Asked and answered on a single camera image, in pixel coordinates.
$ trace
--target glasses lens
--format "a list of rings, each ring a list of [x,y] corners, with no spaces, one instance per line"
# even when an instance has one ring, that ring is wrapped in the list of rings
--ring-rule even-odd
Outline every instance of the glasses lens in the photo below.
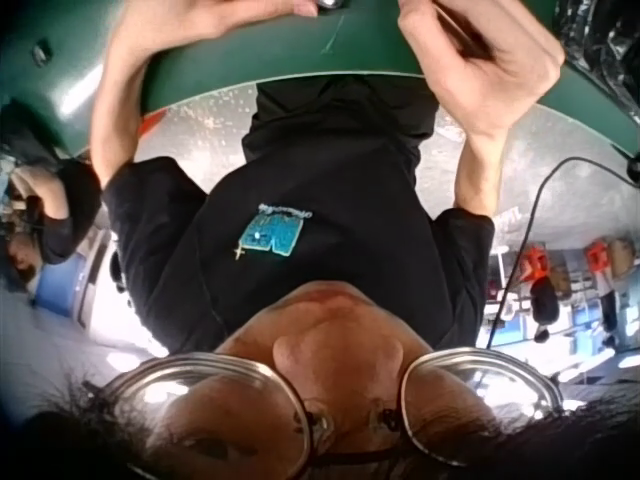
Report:
[[[181,476],[292,477],[310,449],[304,410],[273,372],[255,365],[156,372],[129,389],[121,410],[143,412],[152,454]]]
[[[419,359],[407,371],[401,399],[413,442],[452,463],[471,453],[459,448],[462,437],[514,428],[561,405],[557,390],[527,365],[476,349]]]

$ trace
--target green surface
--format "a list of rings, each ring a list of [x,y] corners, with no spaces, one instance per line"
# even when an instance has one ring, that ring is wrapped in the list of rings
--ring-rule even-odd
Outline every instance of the green surface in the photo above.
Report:
[[[2,47],[0,93],[4,99],[14,97],[30,106],[59,146],[76,153],[87,144],[91,93],[99,79],[109,29],[122,2],[32,3],[38,8],[14,22]],[[550,25],[555,0],[527,3]],[[397,15],[392,0],[351,0],[348,8],[320,19],[280,19],[221,40],[166,52],[149,70],[143,108],[153,111],[221,88],[278,77],[329,72],[419,75],[417,62],[397,28]],[[38,68],[31,50],[41,39],[51,46],[53,58]],[[93,82],[83,82],[90,72]],[[87,99],[70,111],[64,107],[73,92]],[[628,153],[639,150],[631,118],[570,69],[565,69],[559,84],[541,103],[589,126]]]

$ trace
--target orange object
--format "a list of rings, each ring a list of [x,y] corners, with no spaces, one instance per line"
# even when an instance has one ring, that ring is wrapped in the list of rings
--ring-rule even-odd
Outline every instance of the orange object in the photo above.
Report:
[[[162,121],[166,114],[167,109],[165,108],[144,117],[144,119],[142,120],[142,125],[140,125],[140,129],[138,130],[138,138],[141,138],[143,135],[153,130],[154,127]]]
[[[585,251],[587,264],[591,273],[598,273],[611,266],[607,244],[602,240],[597,240],[589,245]]]
[[[535,282],[549,276],[550,266],[547,251],[536,246],[529,247],[523,254],[520,269],[524,273],[521,278],[524,283]]]

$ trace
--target black cable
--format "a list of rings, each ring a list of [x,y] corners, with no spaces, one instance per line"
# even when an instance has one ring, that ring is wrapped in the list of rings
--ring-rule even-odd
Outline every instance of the black cable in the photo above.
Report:
[[[502,315],[502,311],[504,310],[504,306],[507,302],[507,294],[509,293],[509,290],[511,290],[511,287],[513,287],[513,282],[515,280],[516,271],[518,270],[518,265],[520,265],[522,254],[524,253],[524,250],[527,247],[527,243],[529,242],[529,235],[531,234],[531,229],[533,228],[533,221],[536,218],[536,212],[538,211],[538,204],[540,203],[540,198],[542,197],[542,192],[544,191],[544,187],[546,187],[547,183],[549,183],[549,180],[551,180],[555,176],[555,174],[558,173],[558,170],[564,167],[567,163],[571,163],[571,162],[583,162],[583,163],[588,163],[589,165],[593,165],[594,167],[597,167],[613,175],[618,180],[629,185],[630,187],[640,190],[640,185],[636,185],[635,183],[627,180],[626,178],[624,178],[622,175],[615,172],[611,168],[605,167],[604,165],[596,162],[595,160],[590,160],[584,157],[565,158],[560,163],[558,163],[558,165],[556,165],[553,168],[553,170],[551,170],[551,172],[549,172],[549,174],[545,177],[545,179],[540,184],[540,187],[538,187],[538,193],[536,193],[536,198],[533,202],[533,207],[531,208],[531,215],[529,217],[529,222],[527,223],[527,229],[525,230],[524,238],[522,239],[522,244],[520,245],[520,250],[518,251],[518,255],[516,256],[516,261],[514,263],[513,269],[511,270],[511,274],[509,275],[509,279],[507,280],[507,284],[504,286],[504,293],[502,295],[502,299],[500,300],[500,305],[498,306],[498,312],[496,313],[496,316],[493,319],[493,324],[491,325],[491,333],[489,334],[489,341],[487,342],[487,350],[490,350],[491,345],[493,344],[493,338],[495,337],[496,330],[498,329],[498,322],[500,321],[500,316]]]

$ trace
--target teal graphic print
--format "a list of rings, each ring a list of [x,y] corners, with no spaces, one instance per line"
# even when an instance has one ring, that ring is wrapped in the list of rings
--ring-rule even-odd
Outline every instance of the teal graphic print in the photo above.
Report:
[[[245,250],[290,256],[298,242],[305,219],[313,216],[311,212],[269,205],[260,205],[258,212],[240,237],[235,251],[236,260]]]

